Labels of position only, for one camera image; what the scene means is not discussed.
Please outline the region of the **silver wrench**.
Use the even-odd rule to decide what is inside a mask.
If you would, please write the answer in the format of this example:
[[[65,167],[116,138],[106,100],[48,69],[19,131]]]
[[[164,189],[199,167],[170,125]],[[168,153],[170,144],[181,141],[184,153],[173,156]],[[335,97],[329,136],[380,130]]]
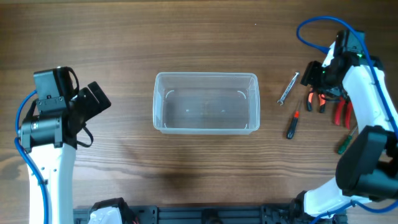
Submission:
[[[295,85],[296,80],[298,79],[298,77],[300,76],[300,72],[296,71],[293,78],[291,79],[290,83],[287,85],[285,91],[283,92],[282,96],[277,100],[277,103],[282,106],[285,102],[286,97],[288,96],[288,94],[290,93],[291,89],[293,88],[293,86]]]

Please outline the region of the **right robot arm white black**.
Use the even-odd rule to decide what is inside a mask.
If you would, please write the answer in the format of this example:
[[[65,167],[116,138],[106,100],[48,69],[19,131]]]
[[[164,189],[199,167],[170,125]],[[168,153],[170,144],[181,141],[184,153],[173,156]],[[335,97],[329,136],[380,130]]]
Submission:
[[[350,207],[397,199],[397,112],[382,64],[358,44],[332,44],[326,52],[324,62],[308,64],[302,84],[348,99],[358,136],[338,161],[334,178],[292,200],[292,223],[325,222]]]

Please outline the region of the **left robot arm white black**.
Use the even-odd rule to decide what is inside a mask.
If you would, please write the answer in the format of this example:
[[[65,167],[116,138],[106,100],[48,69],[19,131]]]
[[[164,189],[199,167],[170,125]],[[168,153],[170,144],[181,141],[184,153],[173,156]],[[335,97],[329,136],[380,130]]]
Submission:
[[[34,100],[17,129],[16,148],[29,171],[30,223],[73,223],[72,177],[78,146],[84,131],[93,135],[86,122],[111,106],[97,82],[81,89],[71,100],[71,111],[34,115]]]

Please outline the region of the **clear plastic container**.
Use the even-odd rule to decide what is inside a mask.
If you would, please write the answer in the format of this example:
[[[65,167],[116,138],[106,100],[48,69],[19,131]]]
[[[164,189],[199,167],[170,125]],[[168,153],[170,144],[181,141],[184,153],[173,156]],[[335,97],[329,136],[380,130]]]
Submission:
[[[247,135],[261,125],[257,76],[236,72],[160,72],[153,126],[163,134]]]

